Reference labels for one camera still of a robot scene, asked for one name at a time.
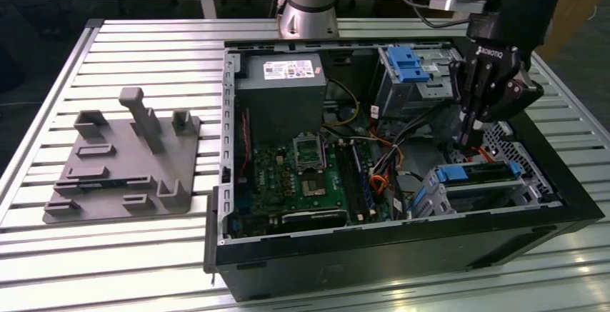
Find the motherboard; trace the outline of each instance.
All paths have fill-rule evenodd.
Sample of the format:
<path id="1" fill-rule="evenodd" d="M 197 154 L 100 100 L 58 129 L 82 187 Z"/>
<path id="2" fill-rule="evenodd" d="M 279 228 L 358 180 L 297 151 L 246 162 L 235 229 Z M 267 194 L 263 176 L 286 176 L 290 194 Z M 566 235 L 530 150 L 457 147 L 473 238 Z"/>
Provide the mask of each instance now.
<path id="1" fill-rule="evenodd" d="M 366 141 L 327 143 L 319 135 L 302 134 L 290 144 L 257 146 L 254 184 L 242 183 L 235 199 L 234 236 L 385 221 L 389 208 L 375 203 L 369 188 L 373 166 Z"/>

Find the floor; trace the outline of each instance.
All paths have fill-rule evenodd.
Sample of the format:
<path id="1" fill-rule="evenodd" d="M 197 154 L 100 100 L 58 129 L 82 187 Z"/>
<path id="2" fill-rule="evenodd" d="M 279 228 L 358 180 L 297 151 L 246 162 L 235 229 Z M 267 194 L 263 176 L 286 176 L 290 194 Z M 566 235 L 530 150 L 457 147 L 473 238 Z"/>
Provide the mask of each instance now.
<path id="1" fill-rule="evenodd" d="M 401 2 L 382 4 L 343 1 L 339 17 L 410 16 L 397 9 Z M 219 18 L 263 18 L 269 2 L 219 1 Z M 197 19 L 199 3 L 191 1 L 0 1 L 0 47 L 26 72 L 26 82 L 4 91 L 0 81 L 0 173 L 28 130 L 40 103 L 68 58 L 82 27 L 90 18 L 103 19 Z M 610 129 L 610 0 L 600 6 L 596 17 L 569 42 L 550 63 L 577 97 Z"/>

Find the blue plastic tab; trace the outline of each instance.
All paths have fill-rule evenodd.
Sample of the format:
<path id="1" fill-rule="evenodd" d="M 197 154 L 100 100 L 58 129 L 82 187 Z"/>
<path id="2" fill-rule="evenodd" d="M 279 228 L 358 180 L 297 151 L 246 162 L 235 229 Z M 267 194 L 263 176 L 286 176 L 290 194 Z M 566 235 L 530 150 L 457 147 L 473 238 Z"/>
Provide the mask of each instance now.
<path id="1" fill-rule="evenodd" d="M 510 161 L 509 162 L 509 167 L 512 168 L 512 171 L 513 171 L 516 176 L 522 175 L 522 167 L 518 165 L 517 162 Z"/>
<path id="2" fill-rule="evenodd" d="M 446 166 L 439 168 L 442 173 L 445 174 L 447 180 L 467 180 L 469 175 L 466 174 L 465 167 L 462 166 Z"/>
<path id="3" fill-rule="evenodd" d="M 437 176 L 438 176 L 438 180 L 441 182 L 446 182 L 447 181 L 447 176 L 445 175 L 445 172 L 441 169 L 437 169 Z"/>
<path id="4" fill-rule="evenodd" d="M 419 201 L 422 200 L 423 196 L 426 195 L 429 191 L 426 190 L 426 187 L 422 187 L 422 189 L 419 190 L 418 192 L 418 195 L 415 197 L 415 200 L 413 201 L 410 207 L 409 207 L 409 211 L 414 209 L 414 207 L 417 207 Z"/>
<path id="5" fill-rule="evenodd" d="M 427 82 L 430 74 L 422 69 L 419 57 L 407 46 L 389 48 L 389 60 L 398 72 L 401 82 Z"/>
<path id="6" fill-rule="evenodd" d="M 419 67 L 418 56 L 407 46 L 391 46 L 389 48 L 389 58 L 394 68 Z"/>

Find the aluminum table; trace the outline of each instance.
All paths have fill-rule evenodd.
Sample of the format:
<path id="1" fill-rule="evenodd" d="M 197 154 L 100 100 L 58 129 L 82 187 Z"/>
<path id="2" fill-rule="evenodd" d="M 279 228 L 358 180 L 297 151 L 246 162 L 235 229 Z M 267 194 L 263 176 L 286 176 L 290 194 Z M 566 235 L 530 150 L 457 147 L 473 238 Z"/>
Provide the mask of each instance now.
<path id="1" fill-rule="evenodd" d="M 342 36 L 462 36 L 407 19 L 343 19 Z M 223 41 L 277 39 L 254 20 L 106 21 L 86 28 L 0 180 L 0 311 L 600 311 L 610 302 L 610 224 L 560 236 L 504 266 L 237 303 L 202 270 L 206 200 L 219 181 Z M 545 96 L 528 113 L 610 215 L 610 137 L 534 57 Z M 124 223 L 46 225 L 78 132 L 76 113 L 128 117 L 116 96 L 140 86 L 158 116 L 191 109 L 203 120 L 193 209 Z"/>

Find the gray base plate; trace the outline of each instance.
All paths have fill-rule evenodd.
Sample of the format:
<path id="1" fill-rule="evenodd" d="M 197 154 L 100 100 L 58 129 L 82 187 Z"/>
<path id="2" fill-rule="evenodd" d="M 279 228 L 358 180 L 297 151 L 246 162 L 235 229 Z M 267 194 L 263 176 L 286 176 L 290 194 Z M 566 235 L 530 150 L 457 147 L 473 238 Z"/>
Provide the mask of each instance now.
<path id="1" fill-rule="evenodd" d="M 132 123 L 131 119 L 111 120 L 98 127 L 103 138 L 84 140 L 79 136 L 46 206 L 46 223 L 188 212 L 199 118 L 193 117 L 195 132 L 179 136 L 172 119 L 159 118 L 159 137 L 166 149 L 159 154 L 152 154 L 144 138 L 135 134 Z M 96 154 L 78 155 L 78 152 L 90 152 L 91 149 Z M 80 179 L 71 180 L 75 173 Z"/>

